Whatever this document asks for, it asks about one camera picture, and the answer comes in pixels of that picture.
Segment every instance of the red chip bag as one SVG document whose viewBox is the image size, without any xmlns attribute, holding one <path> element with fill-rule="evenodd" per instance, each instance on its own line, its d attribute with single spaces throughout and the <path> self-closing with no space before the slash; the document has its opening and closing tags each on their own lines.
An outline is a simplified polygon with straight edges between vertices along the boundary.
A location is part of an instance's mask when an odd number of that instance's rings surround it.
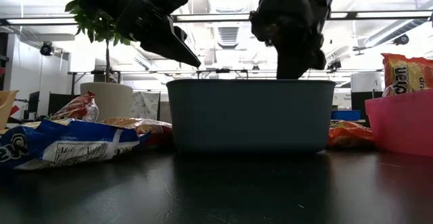
<svg viewBox="0 0 433 224">
<path fill-rule="evenodd" d="M 151 132 L 150 138 L 145 142 L 145 150 L 174 148 L 171 124 L 152 119 L 138 118 L 109 118 L 101 123 L 107 125 L 134 129 L 138 135 Z"/>
<path fill-rule="evenodd" d="M 95 104 L 95 94 L 89 91 L 87 94 L 78 96 L 70 101 L 49 119 L 74 118 L 85 122 L 95 122 L 98 114 L 99 110 Z"/>
<path fill-rule="evenodd" d="M 331 121 L 327 149 L 374 149 L 374 136 L 370 128 L 354 122 Z"/>
</svg>

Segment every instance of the blue box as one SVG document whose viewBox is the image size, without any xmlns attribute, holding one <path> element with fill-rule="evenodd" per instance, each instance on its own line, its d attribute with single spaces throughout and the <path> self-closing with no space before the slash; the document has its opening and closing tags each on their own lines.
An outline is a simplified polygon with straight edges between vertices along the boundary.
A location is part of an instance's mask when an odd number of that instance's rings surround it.
<svg viewBox="0 0 433 224">
<path fill-rule="evenodd" d="M 360 120 L 361 111 L 360 110 L 341 110 L 331 112 L 332 120 Z"/>
</svg>

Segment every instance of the black table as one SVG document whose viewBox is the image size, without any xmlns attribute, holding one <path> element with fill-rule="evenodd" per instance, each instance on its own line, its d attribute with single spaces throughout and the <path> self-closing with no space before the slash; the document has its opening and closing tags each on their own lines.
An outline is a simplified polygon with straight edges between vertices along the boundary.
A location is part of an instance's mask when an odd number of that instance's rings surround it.
<svg viewBox="0 0 433 224">
<path fill-rule="evenodd" d="M 150 153 L 3 173 L 1 223 L 433 223 L 433 158 Z"/>
</svg>

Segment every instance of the ceiling light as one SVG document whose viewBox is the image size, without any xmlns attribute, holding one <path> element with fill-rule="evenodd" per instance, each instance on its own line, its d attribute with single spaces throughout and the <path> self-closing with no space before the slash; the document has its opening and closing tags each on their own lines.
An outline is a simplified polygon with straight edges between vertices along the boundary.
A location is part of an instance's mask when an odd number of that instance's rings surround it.
<svg viewBox="0 0 433 224">
<path fill-rule="evenodd" d="M 359 12 L 357 18 L 429 18 L 432 11 L 404 11 L 404 12 Z"/>
<path fill-rule="evenodd" d="M 6 20 L 10 25 L 73 25 L 76 24 L 73 18 L 10 18 Z"/>
<path fill-rule="evenodd" d="M 173 15 L 174 22 L 247 22 L 250 14 Z"/>
<path fill-rule="evenodd" d="M 345 18 L 345 17 L 347 17 L 346 12 L 332 12 L 331 13 L 331 18 Z"/>
</svg>

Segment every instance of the snack package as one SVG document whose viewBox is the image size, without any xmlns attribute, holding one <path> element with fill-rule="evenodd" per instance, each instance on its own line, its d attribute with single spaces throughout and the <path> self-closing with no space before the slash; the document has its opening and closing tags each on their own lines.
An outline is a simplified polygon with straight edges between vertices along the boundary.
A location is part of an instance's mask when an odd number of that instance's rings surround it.
<svg viewBox="0 0 433 224">
<path fill-rule="evenodd" d="M 385 68 L 384 96 L 433 88 L 433 60 L 382 54 Z"/>
<path fill-rule="evenodd" d="M 139 147 L 147 137 L 95 122 L 70 120 L 62 125 L 44 120 L 37 127 L 18 126 L 1 136 L 0 167 L 30 171 L 109 160 Z"/>
<path fill-rule="evenodd" d="M 58 123 L 60 125 L 65 125 L 68 126 L 69 122 L 72 122 L 76 119 L 73 118 L 66 118 L 66 119 L 61 119 L 61 120 L 53 120 L 52 122 Z M 23 123 L 21 125 L 19 125 L 19 127 L 30 127 L 32 129 L 37 128 L 39 125 L 41 124 L 41 121 L 39 122 L 26 122 Z M 6 132 L 8 132 L 10 129 L 4 129 L 4 130 L 0 130 L 0 136 L 4 135 Z"/>
<path fill-rule="evenodd" d="M 332 120 L 329 128 L 327 149 L 369 150 L 374 149 L 373 131 L 354 122 Z"/>
<path fill-rule="evenodd" d="M 98 114 L 99 110 L 95 103 L 95 94 L 89 91 L 87 94 L 78 96 L 70 101 L 49 119 L 74 118 L 85 122 L 96 122 Z"/>
<path fill-rule="evenodd" d="M 134 129 L 139 136 L 151 133 L 150 138 L 146 139 L 142 150 L 174 148 L 172 128 L 169 123 L 138 118 L 109 118 L 103 120 L 101 123 Z"/>
</svg>

